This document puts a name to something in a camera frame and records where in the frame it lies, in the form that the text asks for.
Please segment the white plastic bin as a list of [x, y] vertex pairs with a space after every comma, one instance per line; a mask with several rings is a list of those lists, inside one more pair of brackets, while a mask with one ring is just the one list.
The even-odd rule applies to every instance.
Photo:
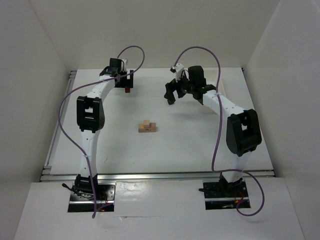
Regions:
[[214, 88], [211, 90], [205, 88], [206, 92], [202, 95], [199, 111], [202, 114], [220, 115], [220, 108], [224, 108], [223, 104], [226, 99], [222, 77], [219, 76], [217, 68], [205, 68], [204, 77], [206, 78], [206, 84], [213, 85]]

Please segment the long light wood block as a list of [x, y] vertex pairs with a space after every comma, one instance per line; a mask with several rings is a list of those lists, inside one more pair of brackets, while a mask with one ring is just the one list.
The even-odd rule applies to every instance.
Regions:
[[154, 133], [154, 132], [156, 132], [156, 130], [157, 130], [157, 127], [156, 127], [156, 125], [150, 125], [150, 127], [144, 127], [144, 125], [143, 124], [139, 124], [138, 125], [138, 132], [139, 133]]

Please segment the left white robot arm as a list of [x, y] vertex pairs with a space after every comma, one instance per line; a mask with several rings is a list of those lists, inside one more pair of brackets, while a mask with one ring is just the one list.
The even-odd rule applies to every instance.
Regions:
[[85, 151], [80, 173], [72, 186], [72, 191], [78, 196], [86, 194], [93, 197], [92, 188], [98, 190], [97, 144], [106, 120], [103, 101], [114, 88], [130, 90], [133, 87], [134, 77], [127, 76], [133, 71], [128, 71], [127, 65], [125, 58], [111, 58], [109, 65], [99, 74], [101, 83], [76, 100], [76, 122], [81, 131], [81, 148]]

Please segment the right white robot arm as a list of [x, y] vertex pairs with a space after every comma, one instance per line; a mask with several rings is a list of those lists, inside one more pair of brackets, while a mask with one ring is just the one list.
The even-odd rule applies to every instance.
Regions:
[[218, 138], [213, 161], [218, 159], [218, 150], [230, 155], [219, 173], [220, 192], [235, 190], [243, 180], [243, 171], [250, 153], [262, 142], [258, 114], [254, 109], [244, 109], [218, 90], [218, 85], [208, 84], [204, 69], [200, 65], [185, 69], [180, 63], [172, 66], [175, 75], [165, 84], [164, 98], [169, 105], [189, 94], [201, 105], [219, 115]]

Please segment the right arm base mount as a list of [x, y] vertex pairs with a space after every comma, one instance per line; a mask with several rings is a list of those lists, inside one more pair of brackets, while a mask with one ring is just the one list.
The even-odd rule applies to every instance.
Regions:
[[235, 209], [240, 203], [239, 209], [251, 207], [247, 185], [243, 181], [237, 188], [222, 191], [218, 182], [204, 182], [198, 191], [204, 195], [206, 210], [229, 210]]

